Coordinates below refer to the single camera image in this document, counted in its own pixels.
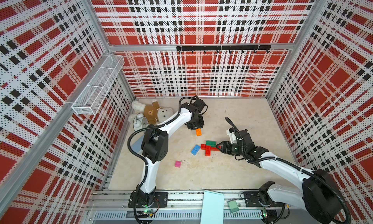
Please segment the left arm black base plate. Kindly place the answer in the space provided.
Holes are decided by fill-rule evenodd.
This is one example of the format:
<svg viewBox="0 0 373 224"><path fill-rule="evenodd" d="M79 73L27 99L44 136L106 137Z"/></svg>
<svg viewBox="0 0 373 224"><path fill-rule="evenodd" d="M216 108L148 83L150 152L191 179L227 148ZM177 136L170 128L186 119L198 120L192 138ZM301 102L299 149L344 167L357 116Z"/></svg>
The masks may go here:
<svg viewBox="0 0 373 224"><path fill-rule="evenodd" d="M152 192L151 194L145 194L139 191L139 194L135 195L135 192L131 193L128 207L133 208L145 208L145 207L167 207L168 203L167 192Z"/></svg>

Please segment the pink small lego brick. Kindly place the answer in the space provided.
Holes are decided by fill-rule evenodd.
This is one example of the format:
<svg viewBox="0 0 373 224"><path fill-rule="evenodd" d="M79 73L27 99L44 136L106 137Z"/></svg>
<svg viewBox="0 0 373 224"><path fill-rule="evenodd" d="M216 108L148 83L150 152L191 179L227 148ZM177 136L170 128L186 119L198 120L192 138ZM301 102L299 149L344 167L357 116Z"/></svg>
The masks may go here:
<svg viewBox="0 0 373 224"><path fill-rule="evenodd" d="M181 161L176 161L175 162L175 167L177 167L177 168L180 168L181 167Z"/></svg>

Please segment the orange lego brick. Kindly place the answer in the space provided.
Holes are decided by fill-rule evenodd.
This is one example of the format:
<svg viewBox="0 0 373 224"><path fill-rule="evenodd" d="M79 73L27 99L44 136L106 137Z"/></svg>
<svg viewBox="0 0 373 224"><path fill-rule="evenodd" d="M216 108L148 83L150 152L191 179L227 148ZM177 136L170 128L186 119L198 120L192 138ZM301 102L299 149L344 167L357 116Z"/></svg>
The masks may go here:
<svg viewBox="0 0 373 224"><path fill-rule="evenodd" d="M202 135L202 131L200 128L196 129L196 136L201 136Z"/></svg>

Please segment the green lego brick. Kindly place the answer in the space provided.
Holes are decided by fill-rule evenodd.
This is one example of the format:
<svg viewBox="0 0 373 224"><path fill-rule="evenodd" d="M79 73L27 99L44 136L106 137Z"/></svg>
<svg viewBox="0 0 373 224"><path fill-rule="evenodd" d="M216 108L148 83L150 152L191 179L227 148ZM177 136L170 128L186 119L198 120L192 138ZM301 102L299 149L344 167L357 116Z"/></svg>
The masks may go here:
<svg viewBox="0 0 373 224"><path fill-rule="evenodd" d="M206 141L206 146L210 146L210 147L215 148L216 147L216 142L208 140L208 141Z"/></svg>

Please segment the blue lego brick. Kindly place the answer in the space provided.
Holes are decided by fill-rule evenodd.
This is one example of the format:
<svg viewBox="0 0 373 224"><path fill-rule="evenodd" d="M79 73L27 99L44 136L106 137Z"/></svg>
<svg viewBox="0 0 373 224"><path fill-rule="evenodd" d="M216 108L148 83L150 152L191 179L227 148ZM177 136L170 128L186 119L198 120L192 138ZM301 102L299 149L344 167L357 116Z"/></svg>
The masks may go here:
<svg viewBox="0 0 373 224"><path fill-rule="evenodd" d="M191 150L191 153L195 156L197 153L201 150L201 147L199 145L195 145L193 149Z"/></svg>

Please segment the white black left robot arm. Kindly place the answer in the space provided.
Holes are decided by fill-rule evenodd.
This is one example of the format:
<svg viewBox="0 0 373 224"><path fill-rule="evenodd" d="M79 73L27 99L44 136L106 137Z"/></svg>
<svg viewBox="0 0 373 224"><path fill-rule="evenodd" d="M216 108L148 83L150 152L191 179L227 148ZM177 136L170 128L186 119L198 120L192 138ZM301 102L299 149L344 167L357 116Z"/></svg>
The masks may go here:
<svg viewBox="0 0 373 224"><path fill-rule="evenodd" d="M134 204L131 207L150 207L158 199L156 177L159 164L168 153L169 138L184 125L189 130L203 128L203 114L208 105L198 96L193 96L182 97L176 112L160 107L157 102L149 108L139 101L133 101L132 108L141 111L148 124L138 127L127 140L130 153L144 162L142 178L133 193Z"/></svg>

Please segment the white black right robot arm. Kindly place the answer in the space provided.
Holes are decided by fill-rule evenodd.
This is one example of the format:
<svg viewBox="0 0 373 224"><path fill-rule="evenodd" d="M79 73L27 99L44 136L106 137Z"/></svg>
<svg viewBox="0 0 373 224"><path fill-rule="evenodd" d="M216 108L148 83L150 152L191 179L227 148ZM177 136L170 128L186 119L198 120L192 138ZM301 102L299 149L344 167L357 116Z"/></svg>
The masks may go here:
<svg viewBox="0 0 373 224"><path fill-rule="evenodd" d="M265 208L275 203L301 208L321 224L338 224L337 215L343 211L344 224L352 222L347 202L332 177L324 170L310 170L282 159L268 149L256 146L247 130L239 130L226 117L231 125L227 130L229 141L222 141L216 147L223 154L234 156L237 161L246 161L259 168L271 171L293 186L286 187L268 181L258 190L258 202Z"/></svg>

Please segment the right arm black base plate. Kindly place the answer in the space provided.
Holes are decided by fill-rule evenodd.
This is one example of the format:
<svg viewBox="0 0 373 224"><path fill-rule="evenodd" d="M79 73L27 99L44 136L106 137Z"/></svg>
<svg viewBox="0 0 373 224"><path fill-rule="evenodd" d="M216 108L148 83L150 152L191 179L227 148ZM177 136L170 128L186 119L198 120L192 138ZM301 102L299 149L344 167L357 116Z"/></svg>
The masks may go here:
<svg viewBox="0 0 373 224"><path fill-rule="evenodd" d="M244 200L246 207L282 207L281 203L271 201L259 195L259 191L242 192L240 197Z"/></svg>

